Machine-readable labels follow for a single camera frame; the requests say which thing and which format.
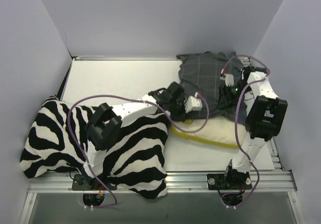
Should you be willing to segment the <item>white pillow with yellow edge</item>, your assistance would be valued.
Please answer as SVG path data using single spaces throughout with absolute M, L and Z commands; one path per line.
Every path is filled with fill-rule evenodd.
M 175 125 L 171 126 L 171 131 L 177 137 L 186 140 L 238 149 L 233 121 L 220 116 L 209 119 L 203 127 L 204 122 L 204 119 L 175 122 Z

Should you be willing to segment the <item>dark grey checked pillowcase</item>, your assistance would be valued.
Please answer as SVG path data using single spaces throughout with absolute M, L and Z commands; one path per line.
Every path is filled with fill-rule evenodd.
M 209 106 L 210 118 L 226 117 L 230 121 L 235 120 L 236 106 L 218 109 L 219 87 L 225 83 L 220 79 L 220 73 L 230 58 L 233 60 L 227 67 L 227 72 L 234 75 L 234 80 L 240 79 L 240 70 L 243 67 L 241 60 L 236 57 L 236 52 L 228 54 L 224 52 L 179 54 L 176 56 L 181 61 L 178 76 L 180 85 L 187 95 L 196 92 L 201 94 Z

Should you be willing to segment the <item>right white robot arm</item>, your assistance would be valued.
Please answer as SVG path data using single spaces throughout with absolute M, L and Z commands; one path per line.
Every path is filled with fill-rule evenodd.
M 266 68 L 246 66 L 241 70 L 241 78 L 235 83 L 234 76 L 221 70 L 220 78 L 225 81 L 219 87 L 218 107 L 235 106 L 234 131 L 238 154 L 229 162 L 223 184 L 228 188 L 249 183 L 249 172 L 262 147 L 281 130 L 288 107 L 286 100 L 280 99 L 268 80 L 270 71 Z M 245 120 L 245 142 L 238 137 L 238 111 L 246 93 L 252 93 L 253 102 Z

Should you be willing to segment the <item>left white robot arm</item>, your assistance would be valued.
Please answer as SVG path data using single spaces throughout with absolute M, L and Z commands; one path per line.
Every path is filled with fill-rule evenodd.
M 163 181 L 169 123 L 185 120 L 191 110 L 190 97 L 177 82 L 128 103 L 100 104 L 85 126 L 91 145 L 83 183 L 97 189 L 106 179 L 129 186 Z

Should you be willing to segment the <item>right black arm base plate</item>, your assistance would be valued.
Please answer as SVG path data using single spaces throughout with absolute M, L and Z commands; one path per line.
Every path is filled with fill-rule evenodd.
M 225 174 L 207 174 L 209 190 L 250 190 L 252 189 L 249 174 L 241 173 L 232 176 Z

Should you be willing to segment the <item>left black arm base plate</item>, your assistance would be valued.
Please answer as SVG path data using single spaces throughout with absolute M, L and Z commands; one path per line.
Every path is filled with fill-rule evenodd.
M 102 186 L 99 181 L 97 181 L 95 178 L 92 180 L 87 181 L 82 175 L 75 174 L 75 175 L 69 175 L 69 177 L 72 179 L 72 190 L 77 191 L 87 191 L 87 190 L 99 190 Z

